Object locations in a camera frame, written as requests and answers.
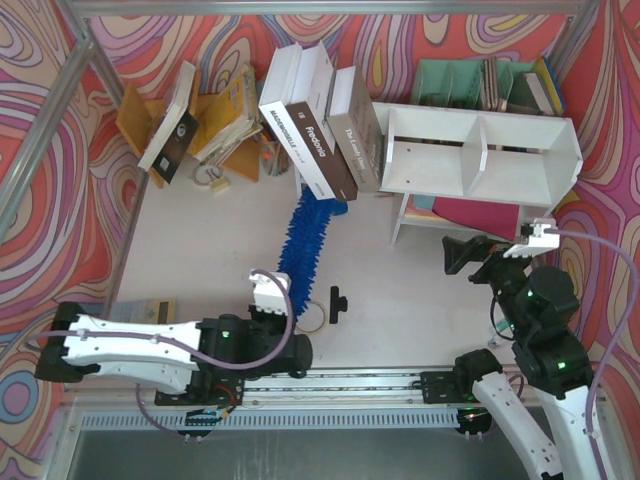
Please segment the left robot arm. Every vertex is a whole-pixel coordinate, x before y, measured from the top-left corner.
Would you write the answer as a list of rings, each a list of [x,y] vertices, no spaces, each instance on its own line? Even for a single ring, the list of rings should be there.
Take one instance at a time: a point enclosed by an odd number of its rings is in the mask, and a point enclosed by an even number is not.
[[[39,380],[78,383],[86,377],[130,380],[156,391],[156,401],[211,404],[247,380],[272,374],[302,378],[312,343],[284,315],[249,310],[176,324],[107,321],[79,304],[62,303],[36,364]]]

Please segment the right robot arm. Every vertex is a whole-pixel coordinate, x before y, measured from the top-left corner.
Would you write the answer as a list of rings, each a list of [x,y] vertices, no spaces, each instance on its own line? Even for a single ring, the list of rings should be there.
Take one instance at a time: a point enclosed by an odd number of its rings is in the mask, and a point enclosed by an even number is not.
[[[595,410],[603,374],[594,368],[569,321],[580,307],[570,275],[554,266],[532,268],[524,245],[483,235],[442,240],[444,271],[457,274],[470,262],[469,280],[487,285],[512,334],[521,375],[540,401],[552,433],[546,435],[514,393],[488,349],[457,357],[451,387],[478,401],[497,422],[531,479],[613,479],[614,464]]]

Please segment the beige tape roll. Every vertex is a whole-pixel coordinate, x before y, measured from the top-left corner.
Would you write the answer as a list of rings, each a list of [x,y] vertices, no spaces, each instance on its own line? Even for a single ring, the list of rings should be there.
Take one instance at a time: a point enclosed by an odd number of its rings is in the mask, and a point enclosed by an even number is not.
[[[305,335],[317,335],[329,325],[327,308],[319,301],[310,300],[306,310],[298,318],[296,332]]]

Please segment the blue microfiber duster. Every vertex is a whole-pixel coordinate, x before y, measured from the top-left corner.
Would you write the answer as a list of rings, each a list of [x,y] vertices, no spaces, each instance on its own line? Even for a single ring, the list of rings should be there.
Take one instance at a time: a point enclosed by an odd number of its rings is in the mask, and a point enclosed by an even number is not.
[[[324,247],[327,228],[334,217],[348,212],[348,203],[336,199],[318,200],[304,188],[289,222],[278,271],[289,276],[289,297],[294,315],[299,318],[307,309]]]

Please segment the black plastic clip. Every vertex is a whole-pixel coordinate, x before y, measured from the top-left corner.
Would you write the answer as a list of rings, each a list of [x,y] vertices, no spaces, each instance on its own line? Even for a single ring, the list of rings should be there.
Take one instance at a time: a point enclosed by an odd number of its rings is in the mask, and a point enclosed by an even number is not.
[[[329,324],[337,325],[339,315],[348,311],[348,299],[340,293],[337,285],[330,288]]]

